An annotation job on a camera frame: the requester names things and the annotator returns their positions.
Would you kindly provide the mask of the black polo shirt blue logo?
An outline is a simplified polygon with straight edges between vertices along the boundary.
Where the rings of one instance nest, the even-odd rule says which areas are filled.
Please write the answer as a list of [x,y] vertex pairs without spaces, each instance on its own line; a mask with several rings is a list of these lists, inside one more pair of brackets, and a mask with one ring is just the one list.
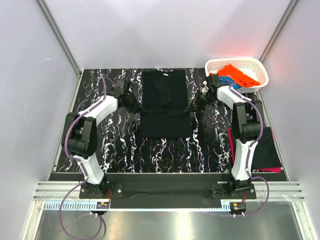
[[147,139],[180,139],[192,135],[184,69],[142,72],[142,108],[139,136]]

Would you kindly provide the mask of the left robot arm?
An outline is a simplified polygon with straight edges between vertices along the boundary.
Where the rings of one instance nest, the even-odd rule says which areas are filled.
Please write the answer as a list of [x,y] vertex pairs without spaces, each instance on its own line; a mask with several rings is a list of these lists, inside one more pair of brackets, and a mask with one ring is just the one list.
[[142,105],[130,91],[129,80],[117,80],[111,91],[103,82],[103,96],[96,103],[78,113],[65,117],[61,147],[65,155],[80,167],[84,181],[81,190],[90,198],[104,198],[111,195],[105,173],[101,169],[96,150],[98,147],[98,126],[119,108],[131,113],[143,112]]

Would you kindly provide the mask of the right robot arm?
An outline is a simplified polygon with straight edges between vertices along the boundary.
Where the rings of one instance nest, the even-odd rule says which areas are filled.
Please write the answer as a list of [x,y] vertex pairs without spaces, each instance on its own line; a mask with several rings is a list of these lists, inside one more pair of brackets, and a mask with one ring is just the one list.
[[227,183],[211,192],[220,198],[228,196],[242,199],[251,191],[254,179],[251,167],[256,146],[263,135],[264,118],[262,102],[240,94],[234,85],[229,81],[221,82],[217,74],[207,76],[184,111],[203,111],[206,105],[214,101],[220,101],[232,109],[231,130],[236,140],[234,164]]

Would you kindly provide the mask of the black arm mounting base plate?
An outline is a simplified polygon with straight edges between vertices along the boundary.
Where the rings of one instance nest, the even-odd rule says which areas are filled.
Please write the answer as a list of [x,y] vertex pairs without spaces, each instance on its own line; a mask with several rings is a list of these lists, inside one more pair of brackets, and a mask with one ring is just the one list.
[[86,183],[79,196],[111,198],[113,210],[207,210],[256,193],[250,180],[235,181],[228,173],[108,173],[98,184]]

